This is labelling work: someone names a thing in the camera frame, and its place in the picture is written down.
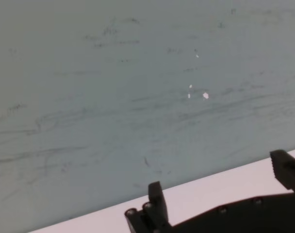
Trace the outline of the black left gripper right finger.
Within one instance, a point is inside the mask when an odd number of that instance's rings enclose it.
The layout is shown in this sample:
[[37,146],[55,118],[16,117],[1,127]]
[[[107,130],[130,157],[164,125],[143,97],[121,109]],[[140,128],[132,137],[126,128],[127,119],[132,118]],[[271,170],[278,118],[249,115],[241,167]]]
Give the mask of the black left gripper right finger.
[[275,178],[295,192],[295,158],[284,150],[271,151],[270,158]]

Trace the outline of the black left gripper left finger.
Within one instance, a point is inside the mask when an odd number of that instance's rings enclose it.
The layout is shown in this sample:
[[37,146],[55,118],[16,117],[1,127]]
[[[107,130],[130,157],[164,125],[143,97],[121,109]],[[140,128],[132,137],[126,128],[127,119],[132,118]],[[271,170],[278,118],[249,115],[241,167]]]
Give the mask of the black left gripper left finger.
[[131,233],[170,233],[173,229],[160,182],[148,185],[148,202],[142,209],[130,208],[124,215]]

